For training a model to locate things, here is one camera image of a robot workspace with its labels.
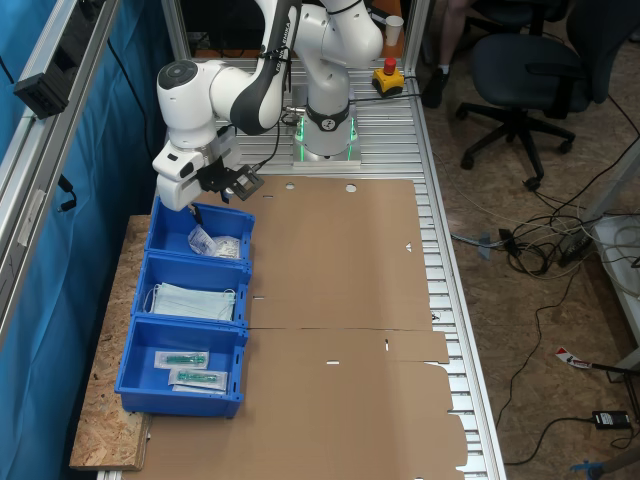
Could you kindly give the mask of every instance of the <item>tiled floor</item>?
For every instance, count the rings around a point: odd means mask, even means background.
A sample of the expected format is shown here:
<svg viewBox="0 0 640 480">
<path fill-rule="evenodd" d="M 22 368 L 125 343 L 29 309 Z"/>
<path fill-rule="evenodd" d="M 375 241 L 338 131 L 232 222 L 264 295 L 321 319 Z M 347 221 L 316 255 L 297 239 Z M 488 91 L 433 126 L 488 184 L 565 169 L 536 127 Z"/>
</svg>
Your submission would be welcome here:
<svg viewBox="0 0 640 480">
<path fill-rule="evenodd" d="M 440 0 L 432 28 L 436 36 L 442 8 Z M 563 24 L 548 25 L 546 30 L 566 37 Z M 475 30 L 471 38 L 481 34 Z M 504 139 L 496 142 L 477 156 L 473 170 L 460 169 L 464 150 L 497 126 L 496 122 L 473 114 L 465 121 L 455 118 L 460 102 L 484 103 L 473 87 L 470 59 L 471 50 L 458 55 L 443 105 L 438 110 L 425 110 L 425 116 L 433 151 L 441 159 L 441 162 L 436 159 L 438 178 L 451 231 L 472 238 L 488 232 L 492 240 L 497 240 L 498 228 L 513 229 L 515 224 L 478 210 L 460 195 L 451 180 L 476 203 L 509 219 L 527 220 L 535 214 L 550 213 L 550 209 L 522 186 L 522 180 L 530 176 L 525 168 L 530 167 L 517 140 L 512 144 Z M 424 71 L 420 77 L 428 78 L 429 69 Z M 615 63 L 610 93 L 637 125 L 640 125 L 639 77 L 640 45 L 626 43 Z M 552 122 L 575 132 L 577 138 L 573 151 L 560 155 L 557 138 L 533 134 L 546 171 L 540 191 L 565 200 L 615 161 L 635 138 L 627 120 L 610 101 Z M 606 182 L 604 177 L 594 184 L 581 197 L 581 204 L 587 205 Z M 639 187 L 640 178 L 636 178 L 625 189 L 616 205 L 621 211 L 640 207 Z M 557 303 L 570 275 L 538 280 L 509 268 L 504 253 L 491 251 L 487 261 L 477 248 L 460 242 L 456 242 L 455 252 L 492 410 L 497 417 L 509 395 L 509 379 L 537 341 L 535 310 Z M 564 270 L 554 267 L 549 276 L 561 273 Z M 588 417 L 595 409 L 630 411 L 623 385 L 610 384 L 601 372 L 572 369 L 554 356 L 555 349 L 562 345 L 580 358 L 613 364 L 635 347 L 597 256 L 582 264 L 562 306 L 540 313 L 540 323 L 542 343 L 515 380 L 513 401 L 498 429 L 505 461 L 526 458 L 544 426 L 554 418 Z M 584 478 L 570 474 L 569 466 L 584 459 L 602 461 L 618 454 L 609 442 L 619 436 L 596 431 L 587 424 L 557 424 L 545 437 L 536 458 L 524 466 L 507 467 L 508 477 Z M 633 445 L 640 445 L 640 437 Z M 605 478 L 640 478 L 640 463 Z"/>
</svg>

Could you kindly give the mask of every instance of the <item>green syringe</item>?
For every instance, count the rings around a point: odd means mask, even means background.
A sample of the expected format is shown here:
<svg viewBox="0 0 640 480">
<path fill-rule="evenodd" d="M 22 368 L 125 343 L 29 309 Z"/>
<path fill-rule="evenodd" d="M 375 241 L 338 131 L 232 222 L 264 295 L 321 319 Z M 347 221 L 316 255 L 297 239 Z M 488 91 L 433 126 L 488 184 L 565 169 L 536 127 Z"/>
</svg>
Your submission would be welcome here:
<svg viewBox="0 0 640 480">
<path fill-rule="evenodd" d="M 168 355 L 166 362 L 170 365 L 203 365 L 207 357 L 202 354 L 196 355 Z"/>
<path fill-rule="evenodd" d="M 178 372 L 178 380 L 182 382 L 217 383 L 219 378 L 219 375 L 196 372 Z"/>
</svg>

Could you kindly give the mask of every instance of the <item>blue wall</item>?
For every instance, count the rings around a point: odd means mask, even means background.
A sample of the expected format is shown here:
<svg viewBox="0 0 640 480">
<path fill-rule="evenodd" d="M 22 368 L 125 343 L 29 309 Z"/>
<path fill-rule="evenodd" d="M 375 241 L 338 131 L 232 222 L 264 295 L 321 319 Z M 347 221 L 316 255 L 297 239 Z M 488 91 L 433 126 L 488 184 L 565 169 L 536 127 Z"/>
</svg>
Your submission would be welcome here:
<svg viewBox="0 0 640 480">
<path fill-rule="evenodd" d="M 0 19 L 19 12 L 11 21 L 0 20 L 0 28 L 14 26 L 1 34 L 14 38 L 0 39 L 0 54 L 17 77 L 53 0 L 0 3 Z M 33 41 L 19 41 L 27 36 Z M 164 135 L 155 78 L 171 61 L 160 2 L 122 0 L 111 41 L 149 117 L 155 154 Z M 23 108 L 6 79 L 2 82 L 0 154 L 13 134 L 15 112 L 19 116 Z M 129 216 L 150 205 L 153 194 L 155 175 L 143 135 L 142 115 L 106 49 L 64 169 L 78 206 L 58 213 L 56 207 L 69 196 L 57 189 L 0 351 L 0 479 L 72 475 L 67 464 L 77 407 L 124 230 Z"/>
</svg>

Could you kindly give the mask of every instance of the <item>wooden board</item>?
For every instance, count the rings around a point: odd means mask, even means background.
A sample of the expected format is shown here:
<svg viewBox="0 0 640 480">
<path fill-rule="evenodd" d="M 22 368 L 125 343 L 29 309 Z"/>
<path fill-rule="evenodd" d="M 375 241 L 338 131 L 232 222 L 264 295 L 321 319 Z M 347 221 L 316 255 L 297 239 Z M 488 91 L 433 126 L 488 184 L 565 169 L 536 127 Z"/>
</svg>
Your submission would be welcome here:
<svg viewBox="0 0 640 480">
<path fill-rule="evenodd" d="M 100 332 L 69 465 L 86 470 L 139 470 L 150 416 L 122 409 L 114 392 L 120 357 L 129 330 L 149 216 L 131 217 Z"/>
</svg>

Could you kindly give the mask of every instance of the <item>blue bin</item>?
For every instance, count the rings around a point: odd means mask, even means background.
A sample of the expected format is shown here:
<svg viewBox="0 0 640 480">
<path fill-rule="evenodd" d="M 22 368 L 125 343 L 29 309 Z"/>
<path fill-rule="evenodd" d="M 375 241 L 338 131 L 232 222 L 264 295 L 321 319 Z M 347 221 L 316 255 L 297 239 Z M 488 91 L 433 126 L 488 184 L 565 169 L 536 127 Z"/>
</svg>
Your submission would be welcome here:
<svg viewBox="0 0 640 480">
<path fill-rule="evenodd" d="M 206 321 L 159 315 L 134 315 L 125 343 L 115 392 L 130 412 L 233 417 L 240 393 L 242 360 L 248 332 Z M 227 393 L 174 392 L 169 371 L 154 368 L 155 352 L 208 351 L 209 370 L 227 372 Z"/>
<path fill-rule="evenodd" d="M 151 308 L 153 296 L 153 293 L 150 293 L 151 290 L 155 285 L 163 282 L 176 287 L 209 292 L 224 292 L 231 289 L 236 292 L 236 304 L 231 322 L 225 320 L 219 322 L 223 325 L 245 328 L 247 326 L 245 315 L 247 290 L 250 279 L 251 268 L 245 264 L 216 263 L 197 256 L 187 257 L 146 252 L 140 267 L 140 277 L 138 277 L 131 314 L 146 313 Z M 194 320 L 218 322 L 202 318 L 194 318 Z"/>
<path fill-rule="evenodd" d="M 256 217 L 249 213 L 231 208 L 214 207 L 195 203 L 202 216 L 202 228 L 211 237 L 228 235 L 240 239 L 240 258 L 207 257 L 198 255 L 189 246 L 189 234 L 196 226 L 196 221 L 188 208 L 175 212 L 165 207 L 157 197 L 151 215 L 149 235 L 145 250 L 150 252 L 167 252 L 189 255 L 196 258 L 207 258 L 218 262 L 247 263 L 249 260 L 249 243 Z"/>
</svg>

